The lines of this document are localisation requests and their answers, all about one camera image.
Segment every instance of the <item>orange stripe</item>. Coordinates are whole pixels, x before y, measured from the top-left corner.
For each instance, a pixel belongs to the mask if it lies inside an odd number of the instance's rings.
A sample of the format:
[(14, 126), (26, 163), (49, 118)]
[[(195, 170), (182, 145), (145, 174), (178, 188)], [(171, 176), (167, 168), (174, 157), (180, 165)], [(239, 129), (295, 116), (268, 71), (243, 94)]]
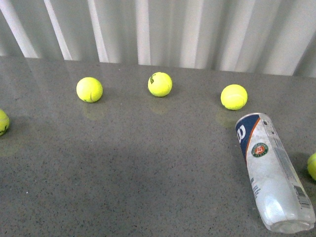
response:
[(256, 128), (256, 126), (257, 126), (257, 124), (258, 124), (259, 121), (260, 121), (260, 118), (258, 118), (257, 121), (255, 122), (255, 124), (254, 124), (254, 126), (253, 126), (253, 128), (252, 128), (252, 130), (251, 130), (251, 133), (250, 133), (250, 135), (249, 135), (249, 140), (248, 140), (248, 144), (247, 144), (247, 148), (246, 148), (246, 153), (245, 153), (245, 155), (246, 155), (246, 161), (247, 161), (247, 152), (248, 152), (248, 147), (249, 147), (249, 144), (250, 144), (251, 136), (252, 136), (252, 133), (253, 133), (253, 131), (255, 130), (255, 128)]

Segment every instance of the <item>wilson logo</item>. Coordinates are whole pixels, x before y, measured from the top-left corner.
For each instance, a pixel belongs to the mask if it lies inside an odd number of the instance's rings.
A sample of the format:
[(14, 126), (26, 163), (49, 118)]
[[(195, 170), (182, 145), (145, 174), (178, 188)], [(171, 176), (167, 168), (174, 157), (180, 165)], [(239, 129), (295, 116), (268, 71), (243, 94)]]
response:
[(239, 143), (241, 143), (242, 139), (246, 136), (246, 128), (244, 125), (240, 126), (240, 128), (237, 130), (237, 137)]

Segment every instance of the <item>gray countertop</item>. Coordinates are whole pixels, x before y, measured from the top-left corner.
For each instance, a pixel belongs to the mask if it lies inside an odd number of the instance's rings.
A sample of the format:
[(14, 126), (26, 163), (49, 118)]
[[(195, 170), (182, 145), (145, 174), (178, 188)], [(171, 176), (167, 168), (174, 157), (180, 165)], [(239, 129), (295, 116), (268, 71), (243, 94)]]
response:
[[(173, 79), (155, 98), (155, 72)], [(93, 104), (77, 82), (104, 87)], [(266, 113), (312, 204), (316, 79), (154, 66), (0, 58), (1, 236), (314, 237), (268, 231), (256, 208), (235, 122)], [(220, 102), (232, 83), (248, 103)]]

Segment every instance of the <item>roland garros logo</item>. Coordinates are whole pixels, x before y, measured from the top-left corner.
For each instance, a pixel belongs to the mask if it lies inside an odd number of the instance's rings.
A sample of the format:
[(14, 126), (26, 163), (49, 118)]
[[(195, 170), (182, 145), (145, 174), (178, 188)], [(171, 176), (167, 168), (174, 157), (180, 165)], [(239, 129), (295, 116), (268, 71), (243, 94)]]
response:
[(262, 142), (257, 143), (256, 145), (253, 146), (252, 150), (251, 150), (251, 154), (254, 157), (262, 157), (264, 156), (266, 153), (268, 153), (268, 146)]

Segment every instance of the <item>container bottom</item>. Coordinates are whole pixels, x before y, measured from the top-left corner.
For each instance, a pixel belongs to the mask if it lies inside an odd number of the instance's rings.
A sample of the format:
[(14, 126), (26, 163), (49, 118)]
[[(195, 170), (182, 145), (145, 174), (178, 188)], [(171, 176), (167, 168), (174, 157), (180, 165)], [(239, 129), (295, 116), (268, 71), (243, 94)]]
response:
[(280, 221), (269, 227), (266, 227), (273, 232), (294, 234), (300, 231), (308, 231), (314, 228), (314, 223), (307, 223), (304, 221)]

